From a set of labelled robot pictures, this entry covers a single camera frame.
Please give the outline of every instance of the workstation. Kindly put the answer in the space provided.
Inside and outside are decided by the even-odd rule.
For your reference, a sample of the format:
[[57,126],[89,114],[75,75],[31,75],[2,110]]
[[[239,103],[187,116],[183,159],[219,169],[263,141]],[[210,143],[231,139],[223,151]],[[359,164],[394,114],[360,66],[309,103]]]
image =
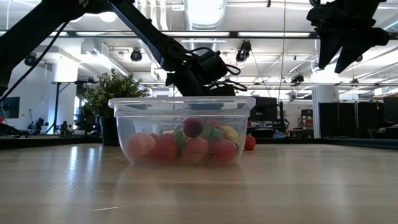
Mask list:
[[397,9],[0,1],[0,220],[397,223]]

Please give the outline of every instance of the plant pot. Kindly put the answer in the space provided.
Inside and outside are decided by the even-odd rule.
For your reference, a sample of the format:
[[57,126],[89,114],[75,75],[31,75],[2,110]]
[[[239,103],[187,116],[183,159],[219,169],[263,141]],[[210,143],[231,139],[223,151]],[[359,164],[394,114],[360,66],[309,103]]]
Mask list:
[[116,118],[100,118],[103,146],[119,146]]

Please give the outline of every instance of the desk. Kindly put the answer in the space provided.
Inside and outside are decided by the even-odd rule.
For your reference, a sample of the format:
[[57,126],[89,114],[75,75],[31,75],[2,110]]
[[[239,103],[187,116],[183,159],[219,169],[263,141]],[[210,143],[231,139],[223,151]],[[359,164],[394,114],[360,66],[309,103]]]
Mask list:
[[1,223],[398,223],[398,153],[261,145],[240,166],[138,167],[97,144],[0,151]]

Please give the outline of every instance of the computer monitor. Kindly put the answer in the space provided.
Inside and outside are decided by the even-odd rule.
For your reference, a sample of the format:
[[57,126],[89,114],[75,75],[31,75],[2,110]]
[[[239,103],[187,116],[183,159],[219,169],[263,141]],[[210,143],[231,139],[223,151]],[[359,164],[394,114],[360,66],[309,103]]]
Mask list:
[[398,97],[384,97],[384,120],[398,123]]
[[250,121],[271,121],[278,119],[277,98],[255,96],[256,105],[250,111]]

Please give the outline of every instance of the white column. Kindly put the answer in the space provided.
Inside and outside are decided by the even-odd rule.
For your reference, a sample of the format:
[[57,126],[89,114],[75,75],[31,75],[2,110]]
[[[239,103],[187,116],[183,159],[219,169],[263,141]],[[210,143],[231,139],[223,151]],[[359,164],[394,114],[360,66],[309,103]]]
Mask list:
[[[338,74],[328,70],[314,72],[312,82],[314,83],[338,83]],[[321,138],[319,103],[334,103],[339,100],[338,86],[314,86],[312,88],[312,110],[313,110],[313,133],[314,138]]]
[[[53,82],[74,82],[77,81],[77,76],[78,65],[75,62],[72,62],[69,59],[65,59],[53,64]],[[61,125],[64,121],[67,121],[68,124],[73,124],[76,85],[60,85],[60,90],[62,91],[59,93],[56,125]],[[53,123],[55,116],[55,98],[57,95],[57,85],[51,86],[51,93],[52,97],[50,99],[49,107],[50,125]]]

